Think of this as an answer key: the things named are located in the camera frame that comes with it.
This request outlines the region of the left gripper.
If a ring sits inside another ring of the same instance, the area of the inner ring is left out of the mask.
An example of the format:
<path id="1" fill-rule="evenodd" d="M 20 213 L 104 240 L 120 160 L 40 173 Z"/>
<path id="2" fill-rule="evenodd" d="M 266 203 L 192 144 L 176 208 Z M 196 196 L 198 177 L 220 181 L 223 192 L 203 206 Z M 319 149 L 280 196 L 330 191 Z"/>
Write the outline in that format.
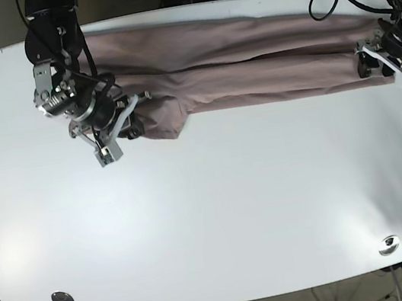
<path id="1" fill-rule="evenodd" d="M 380 18 L 373 35 L 358 40 L 355 53 L 360 78 L 382 74 L 402 87 L 402 12 L 393 21 Z"/>

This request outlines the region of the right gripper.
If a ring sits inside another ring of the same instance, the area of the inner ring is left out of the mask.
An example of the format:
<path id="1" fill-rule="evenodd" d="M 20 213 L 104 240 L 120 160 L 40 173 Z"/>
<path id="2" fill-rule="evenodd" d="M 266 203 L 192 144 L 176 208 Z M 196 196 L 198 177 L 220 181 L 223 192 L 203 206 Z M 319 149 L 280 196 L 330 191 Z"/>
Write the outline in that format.
<path id="1" fill-rule="evenodd" d="M 147 91 L 113 98 L 109 90 L 98 91 L 92 85 L 85 85 L 77 92 L 69 85 L 34 93 L 35 106 L 48 117 L 68 118 L 69 135 L 91 145 L 103 167 L 122 157 L 117 139 L 131 140 L 144 135 L 144 125 L 135 109 L 149 99 Z"/>

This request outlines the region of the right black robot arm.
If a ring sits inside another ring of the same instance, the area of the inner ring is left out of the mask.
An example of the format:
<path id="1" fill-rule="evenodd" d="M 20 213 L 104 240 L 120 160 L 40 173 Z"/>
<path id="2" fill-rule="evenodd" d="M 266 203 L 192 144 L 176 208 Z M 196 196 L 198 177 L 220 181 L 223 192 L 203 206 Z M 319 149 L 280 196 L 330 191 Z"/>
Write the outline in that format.
<path id="1" fill-rule="evenodd" d="M 94 148 L 101 166 L 118 161 L 117 139 L 143 136 L 136 106 L 149 92 L 125 95 L 112 73 L 99 73 L 78 24 L 78 0 L 24 0 L 16 4 L 33 66 L 34 106 L 46 117 L 65 117 L 69 134 Z"/>

